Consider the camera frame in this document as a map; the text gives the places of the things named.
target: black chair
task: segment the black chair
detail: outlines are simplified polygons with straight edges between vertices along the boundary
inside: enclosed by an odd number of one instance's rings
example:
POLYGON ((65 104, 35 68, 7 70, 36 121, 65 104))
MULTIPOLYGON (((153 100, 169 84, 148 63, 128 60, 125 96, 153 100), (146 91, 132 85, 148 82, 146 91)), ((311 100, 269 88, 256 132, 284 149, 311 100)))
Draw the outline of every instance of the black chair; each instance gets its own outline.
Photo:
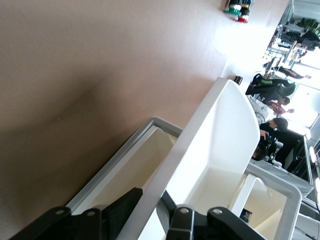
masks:
POLYGON ((271 100, 277 100, 281 97, 286 97, 294 93, 296 89, 295 84, 291 84, 290 86, 284 86, 283 84, 278 85, 260 85, 253 86, 248 88, 246 91, 246 95, 255 95, 260 94, 260 97, 263 98, 263 103, 268 103, 271 100))
POLYGON ((277 86, 279 84, 283 84, 285 87, 290 87, 295 85, 295 83, 290 83, 286 79, 275 78, 275 79, 265 79, 260 73, 253 77, 251 85, 257 86, 277 86))

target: white plastic bin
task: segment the white plastic bin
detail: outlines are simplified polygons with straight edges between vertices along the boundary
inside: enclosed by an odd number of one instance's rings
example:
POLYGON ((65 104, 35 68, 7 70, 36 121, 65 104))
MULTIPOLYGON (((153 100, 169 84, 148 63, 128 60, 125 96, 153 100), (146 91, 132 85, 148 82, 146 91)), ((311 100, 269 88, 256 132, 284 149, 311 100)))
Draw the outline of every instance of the white plastic bin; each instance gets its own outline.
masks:
POLYGON ((168 123, 165 131, 149 123, 144 127, 67 205, 74 214, 108 205, 133 187, 143 188, 118 239, 162 240, 155 207, 167 190, 176 204, 192 205, 204 215, 218 206, 239 215, 244 207, 259 233, 270 240, 291 239, 301 194, 248 165, 259 126, 237 84, 218 78, 181 134, 168 123))
POLYGON ((159 127, 151 126, 87 195, 73 214, 81 214, 100 205, 110 205, 132 188, 145 191, 174 141, 173 136, 169 137, 159 127))

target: metal frame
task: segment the metal frame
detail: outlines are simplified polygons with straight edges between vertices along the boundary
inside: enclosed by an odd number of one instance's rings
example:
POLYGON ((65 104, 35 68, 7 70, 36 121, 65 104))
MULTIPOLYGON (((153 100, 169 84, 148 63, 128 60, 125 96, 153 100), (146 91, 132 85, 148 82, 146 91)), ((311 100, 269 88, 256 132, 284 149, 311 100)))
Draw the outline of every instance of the metal frame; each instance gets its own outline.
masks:
POLYGON ((307 145, 307 138, 305 135, 303 136, 303 145, 304 145, 304 151, 305 151, 305 162, 306 162, 306 171, 308 174, 308 179, 310 184, 314 186, 314 180, 312 177, 311 164, 310 164, 310 158, 309 158, 309 150, 307 145))
POLYGON ((115 153, 115 155, 101 168, 101 170, 81 189, 81 191, 66 205, 73 212, 92 190, 106 177, 112 168, 126 155, 137 141, 152 127, 156 126, 166 133, 178 138, 182 129, 159 117, 151 117, 144 123, 115 153))

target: chair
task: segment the chair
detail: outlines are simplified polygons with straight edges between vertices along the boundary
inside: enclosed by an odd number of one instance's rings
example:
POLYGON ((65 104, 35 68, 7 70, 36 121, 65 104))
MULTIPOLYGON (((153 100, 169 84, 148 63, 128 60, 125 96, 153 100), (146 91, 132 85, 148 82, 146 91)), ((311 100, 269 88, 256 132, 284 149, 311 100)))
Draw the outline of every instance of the chair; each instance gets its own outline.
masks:
POLYGON ((263 103, 266 104, 271 100, 277 100, 281 97, 286 97, 294 93, 296 89, 295 84, 290 86, 284 86, 283 84, 278 85, 260 85, 249 87, 246 91, 246 95, 260 94, 264 98, 263 103))

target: man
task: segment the man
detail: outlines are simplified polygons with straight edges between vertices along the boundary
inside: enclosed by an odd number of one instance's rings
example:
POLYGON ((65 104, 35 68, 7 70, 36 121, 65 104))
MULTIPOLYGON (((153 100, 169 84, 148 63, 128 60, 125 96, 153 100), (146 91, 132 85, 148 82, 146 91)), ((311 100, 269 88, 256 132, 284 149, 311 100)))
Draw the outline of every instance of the man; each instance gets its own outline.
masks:
MULTIPOLYGON (((272 108, 264 104, 262 101, 254 98, 251 95, 247 95, 247 98, 253 108, 256 120, 259 125, 269 123, 269 126, 273 129, 277 129, 280 132, 284 132, 288 128, 288 121, 284 118, 274 118, 274 111, 272 108)), ((260 135, 266 139, 268 132, 260 129, 260 135)))
POLYGON ((287 96, 282 96, 277 99, 279 105, 287 106, 290 103, 290 98, 287 96))
POLYGON ((293 114, 295 112, 295 110, 293 108, 288 109, 287 111, 282 107, 282 105, 284 104, 279 104, 274 102, 274 101, 270 101, 269 103, 271 103, 271 105, 269 106, 271 109, 273 109, 275 114, 285 114, 285 113, 290 113, 293 114))
POLYGON ((289 69, 289 68, 285 68, 285 67, 278 67, 276 68, 276 71, 280 72, 280 73, 283 73, 285 74, 286 77, 291 77, 291 78, 294 78, 294 79, 311 79, 311 76, 310 75, 300 75, 298 73, 296 73, 295 71, 289 69))
POLYGON ((262 160, 268 154, 267 147, 262 142, 258 143, 256 146, 254 153, 252 155, 252 159, 256 161, 262 160))

